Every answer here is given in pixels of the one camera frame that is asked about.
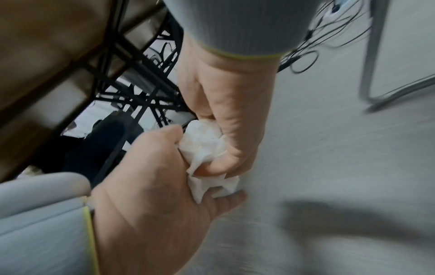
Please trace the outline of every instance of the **hand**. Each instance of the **hand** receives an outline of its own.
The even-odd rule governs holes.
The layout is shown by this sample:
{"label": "hand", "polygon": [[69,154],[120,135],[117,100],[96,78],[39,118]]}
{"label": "hand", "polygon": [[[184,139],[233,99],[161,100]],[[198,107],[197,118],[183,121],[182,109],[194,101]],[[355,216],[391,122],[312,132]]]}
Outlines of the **hand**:
{"label": "hand", "polygon": [[198,176],[247,172],[263,139],[280,58],[241,60],[213,54],[184,34],[179,88],[199,119],[216,119],[228,153],[201,166]]}
{"label": "hand", "polygon": [[140,135],[122,162],[92,191],[102,274],[171,275],[194,255],[210,223],[247,198],[243,191],[201,204],[187,185],[175,144],[180,126]]}

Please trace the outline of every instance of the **sleeve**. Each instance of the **sleeve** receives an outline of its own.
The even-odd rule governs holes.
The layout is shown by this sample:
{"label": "sleeve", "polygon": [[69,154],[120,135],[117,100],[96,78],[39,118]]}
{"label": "sleeve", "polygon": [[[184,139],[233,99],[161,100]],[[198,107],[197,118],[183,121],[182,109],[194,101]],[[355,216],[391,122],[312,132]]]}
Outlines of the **sleeve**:
{"label": "sleeve", "polygon": [[321,0],[165,0],[205,47],[234,56],[275,56],[297,47]]}
{"label": "sleeve", "polygon": [[0,184],[0,274],[99,274],[90,192],[73,173]]}

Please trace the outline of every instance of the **metal leg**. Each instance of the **metal leg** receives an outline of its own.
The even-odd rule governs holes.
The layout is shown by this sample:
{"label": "metal leg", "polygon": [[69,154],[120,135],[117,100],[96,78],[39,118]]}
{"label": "metal leg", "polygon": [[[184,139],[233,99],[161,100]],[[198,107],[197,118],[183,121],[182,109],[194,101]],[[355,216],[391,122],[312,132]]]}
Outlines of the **metal leg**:
{"label": "metal leg", "polygon": [[381,41],[382,31],[384,29],[385,20],[388,13],[388,7],[390,4],[390,0],[373,1],[375,1],[374,17],[372,22],[372,30],[370,32],[370,38],[367,44],[366,60],[364,63],[364,69],[359,88],[359,97],[367,103],[382,105],[412,92],[435,85],[435,77],[431,77],[407,86],[405,88],[401,88],[397,91],[393,90],[391,92],[385,93],[381,96],[370,95],[370,88],[372,86],[373,74],[375,71],[377,54],[379,51],[379,44]]}

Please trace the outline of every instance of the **floor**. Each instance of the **floor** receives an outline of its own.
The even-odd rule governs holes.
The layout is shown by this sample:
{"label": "floor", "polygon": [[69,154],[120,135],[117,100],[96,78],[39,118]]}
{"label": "floor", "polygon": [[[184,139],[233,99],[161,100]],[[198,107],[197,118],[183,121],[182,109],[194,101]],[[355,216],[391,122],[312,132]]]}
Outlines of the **floor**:
{"label": "floor", "polygon": [[[435,72],[435,2],[391,2],[375,94]],[[435,87],[369,112],[357,97],[366,42],[319,47],[307,72],[278,74],[242,179],[250,200],[212,225],[181,274],[434,273]]]}

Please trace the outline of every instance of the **white plastic wrapper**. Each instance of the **white plastic wrapper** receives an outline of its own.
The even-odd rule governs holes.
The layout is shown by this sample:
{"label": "white plastic wrapper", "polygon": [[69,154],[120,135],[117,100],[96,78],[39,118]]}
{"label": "white plastic wrapper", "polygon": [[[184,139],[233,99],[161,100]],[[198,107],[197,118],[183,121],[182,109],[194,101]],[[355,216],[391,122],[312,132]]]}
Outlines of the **white plastic wrapper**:
{"label": "white plastic wrapper", "polygon": [[239,177],[225,179],[225,175],[218,177],[195,177],[193,173],[203,163],[208,163],[224,155],[227,150],[225,136],[222,135],[218,124],[212,120],[192,121],[187,126],[179,150],[190,164],[188,185],[196,203],[201,203],[204,193],[211,187],[224,187],[229,193],[236,190]]}

